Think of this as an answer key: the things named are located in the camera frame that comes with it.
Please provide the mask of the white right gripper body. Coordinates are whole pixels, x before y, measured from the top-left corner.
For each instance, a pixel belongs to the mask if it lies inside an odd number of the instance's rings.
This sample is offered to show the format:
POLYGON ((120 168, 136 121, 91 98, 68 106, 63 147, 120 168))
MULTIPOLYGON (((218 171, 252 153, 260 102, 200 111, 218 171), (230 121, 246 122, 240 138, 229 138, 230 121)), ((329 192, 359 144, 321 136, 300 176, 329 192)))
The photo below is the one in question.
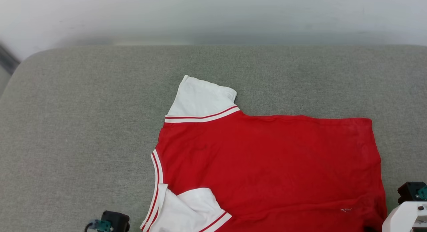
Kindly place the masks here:
POLYGON ((395 208, 382 225, 383 232, 426 230, 426 202, 404 202, 395 208))

